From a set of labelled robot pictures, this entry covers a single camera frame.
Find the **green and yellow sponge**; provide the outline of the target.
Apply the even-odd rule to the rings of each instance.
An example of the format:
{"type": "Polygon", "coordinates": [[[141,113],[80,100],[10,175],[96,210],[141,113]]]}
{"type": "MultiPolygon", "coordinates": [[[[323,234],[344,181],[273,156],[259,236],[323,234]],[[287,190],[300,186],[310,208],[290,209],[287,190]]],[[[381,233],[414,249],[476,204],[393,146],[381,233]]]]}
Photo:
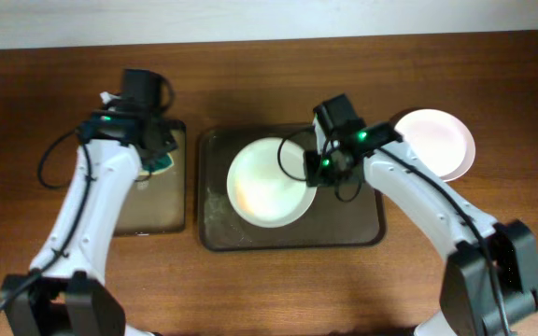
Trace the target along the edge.
{"type": "Polygon", "coordinates": [[[145,166],[141,170],[139,175],[143,177],[147,177],[149,175],[159,175],[169,170],[173,166],[174,166],[174,159],[172,155],[169,152],[167,152],[163,157],[156,160],[151,165],[145,166]]]}

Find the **cream white plate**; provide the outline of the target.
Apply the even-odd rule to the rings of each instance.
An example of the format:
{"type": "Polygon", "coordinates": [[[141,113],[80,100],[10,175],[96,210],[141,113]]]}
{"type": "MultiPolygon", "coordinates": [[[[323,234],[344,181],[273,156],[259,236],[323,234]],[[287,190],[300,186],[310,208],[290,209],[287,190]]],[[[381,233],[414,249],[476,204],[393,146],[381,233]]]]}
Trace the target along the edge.
{"type": "Polygon", "coordinates": [[[236,214],[266,229],[290,225],[304,215],[317,189],[304,182],[304,150],[277,137],[266,137],[242,148],[226,180],[236,214]]]}

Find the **pink plate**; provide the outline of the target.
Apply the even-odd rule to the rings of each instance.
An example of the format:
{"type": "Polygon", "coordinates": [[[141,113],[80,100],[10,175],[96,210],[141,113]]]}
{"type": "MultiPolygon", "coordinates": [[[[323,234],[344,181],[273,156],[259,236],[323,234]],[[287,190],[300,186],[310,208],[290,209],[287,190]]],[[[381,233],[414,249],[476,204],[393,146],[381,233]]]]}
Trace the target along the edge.
{"type": "Polygon", "coordinates": [[[473,135],[457,117],[423,108],[403,115],[394,124],[421,161],[445,182],[465,175],[473,166],[473,135]]]}

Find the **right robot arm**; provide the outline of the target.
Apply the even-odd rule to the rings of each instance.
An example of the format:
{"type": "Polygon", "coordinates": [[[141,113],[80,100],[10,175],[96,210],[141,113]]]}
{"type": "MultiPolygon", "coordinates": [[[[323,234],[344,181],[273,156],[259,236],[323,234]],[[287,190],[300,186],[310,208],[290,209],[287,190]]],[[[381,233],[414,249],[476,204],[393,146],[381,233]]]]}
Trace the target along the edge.
{"type": "Polygon", "coordinates": [[[344,94],[313,109],[309,187],[368,184],[390,198],[446,264],[439,311],[410,335],[510,335],[538,313],[538,248],[519,220],[500,223],[461,197],[387,122],[369,126],[344,94]]]}

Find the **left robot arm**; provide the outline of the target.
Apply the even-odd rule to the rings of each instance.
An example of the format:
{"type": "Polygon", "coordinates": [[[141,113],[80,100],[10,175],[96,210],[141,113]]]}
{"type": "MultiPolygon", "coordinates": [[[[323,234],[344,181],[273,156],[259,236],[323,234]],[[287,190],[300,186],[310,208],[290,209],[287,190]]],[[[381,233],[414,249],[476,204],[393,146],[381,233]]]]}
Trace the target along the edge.
{"type": "Polygon", "coordinates": [[[77,164],[60,213],[26,274],[0,287],[0,315],[15,335],[138,335],[105,287],[106,260],[124,201],[135,183],[170,169],[178,143],[164,113],[170,82],[126,69],[121,90],[68,132],[77,164]]]}

